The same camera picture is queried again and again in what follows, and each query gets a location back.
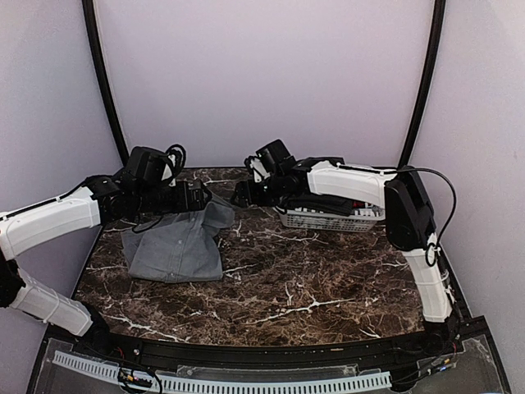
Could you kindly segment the grey long sleeve shirt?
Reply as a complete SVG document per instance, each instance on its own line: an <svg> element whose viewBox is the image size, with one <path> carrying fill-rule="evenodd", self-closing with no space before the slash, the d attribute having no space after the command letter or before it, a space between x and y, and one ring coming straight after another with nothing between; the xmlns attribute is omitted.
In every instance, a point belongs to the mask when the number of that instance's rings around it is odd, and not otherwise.
<svg viewBox="0 0 525 394"><path fill-rule="evenodd" d="M215 195L201 211L168 215L144 232L124 231L122 252L129 276L164 283L222 279L214 237L234 221L232 205Z"/></svg>

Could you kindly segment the light grey plastic basket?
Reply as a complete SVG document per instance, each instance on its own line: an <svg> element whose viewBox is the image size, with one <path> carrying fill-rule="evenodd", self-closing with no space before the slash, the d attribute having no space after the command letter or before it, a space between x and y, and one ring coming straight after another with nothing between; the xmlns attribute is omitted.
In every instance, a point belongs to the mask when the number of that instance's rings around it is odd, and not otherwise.
<svg viewBox="0 0 525 394"><path fill-rule="evenodd" d="M285 227L324 231L367 232L386 219L384 209L368 203L364 208L355 208L348 216L307 208L274 208L274 211Z"/></svg>

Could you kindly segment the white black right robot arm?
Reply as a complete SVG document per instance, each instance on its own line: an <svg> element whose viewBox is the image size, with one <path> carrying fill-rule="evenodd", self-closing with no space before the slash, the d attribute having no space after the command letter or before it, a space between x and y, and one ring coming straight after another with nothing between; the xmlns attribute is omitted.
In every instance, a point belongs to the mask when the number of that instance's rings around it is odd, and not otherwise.
<svg viewBox="0 0 525 394"><path fill-rule="evenodd" d="M274 140L244 160L250 178L240 181L231 196L238 207L306 208L323 215L346 216L354 203L383 211L386 236L411 268L429 323L445 323L454 296L439 266L441 232L434 208L419 176L422 169L349 165L343 158L296 159L281 140Z"/></svg>

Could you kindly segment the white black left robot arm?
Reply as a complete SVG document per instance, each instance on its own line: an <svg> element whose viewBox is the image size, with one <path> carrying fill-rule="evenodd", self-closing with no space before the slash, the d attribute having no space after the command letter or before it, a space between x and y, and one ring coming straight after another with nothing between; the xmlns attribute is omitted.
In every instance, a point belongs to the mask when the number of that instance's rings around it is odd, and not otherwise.
<svg viewBox="0 0 525 394"><path fill-rule="evenodd" d="M136 146L126 165L111 176L89 176L63 195L1 215L1 306L18 309L76 337L98 358L116 350L106 323L87 305L59 294L20 268L16 257L74 231L204 209L212 198L201 181L178 181L186 153Z"/></svg>

